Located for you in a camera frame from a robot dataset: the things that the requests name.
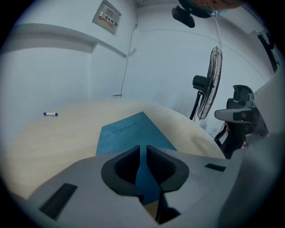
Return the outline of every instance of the fan stand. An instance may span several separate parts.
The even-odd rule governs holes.
[[[197,97],[196,97],[196,101],[195,101],[195,104],[194,104],[194,107],[193,107],[193,110],[192,110],[192,113],[191,113],[191,116],[190,116],[190,119],[192,120],[194,115],[195,115],[195,112],[197,110],[197,107],[198,107],[198,104],[199,104],[199,100],[200,100],[200,97],[201,95],[203,95],[203,92],[202,91],[198,91],[197,92]]]

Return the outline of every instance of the black slot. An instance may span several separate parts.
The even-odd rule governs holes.
[[[224,170],[226,169],[225,166],[219,166],[219,165],[215,165],[212,163],[207,164],[205,167],[209,168],[209,169],[213,169],[213,170],[217,170],[220,172],[224,172]]]
[[[77,186],[65,183],[45,202],[40,211],[55,220],[76,189]]]

